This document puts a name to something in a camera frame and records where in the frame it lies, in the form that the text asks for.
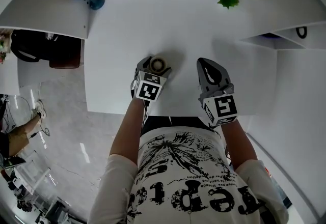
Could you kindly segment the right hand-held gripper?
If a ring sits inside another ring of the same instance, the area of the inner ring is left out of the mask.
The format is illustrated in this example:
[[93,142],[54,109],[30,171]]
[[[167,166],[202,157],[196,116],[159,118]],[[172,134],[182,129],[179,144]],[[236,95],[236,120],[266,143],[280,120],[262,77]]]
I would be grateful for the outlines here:
[[234,85],[230,83],[227,70],[213,60],[197,59],[197,72],[202,94],[202,108],[209,117],[210,127],[234,122],[238,112],[234,100]]

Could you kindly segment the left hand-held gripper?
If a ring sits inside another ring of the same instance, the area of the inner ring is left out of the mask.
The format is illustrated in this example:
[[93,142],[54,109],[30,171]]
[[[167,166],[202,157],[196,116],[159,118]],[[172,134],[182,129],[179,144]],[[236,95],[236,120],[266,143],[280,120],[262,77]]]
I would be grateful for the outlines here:
[[162,76],[151,73],[151,59],[151,56],[143,58],[137,64],[134,79],[130,85],[132,98],[142,99],[146,102],[157,101],[172,72],[172,68],[167,67]]

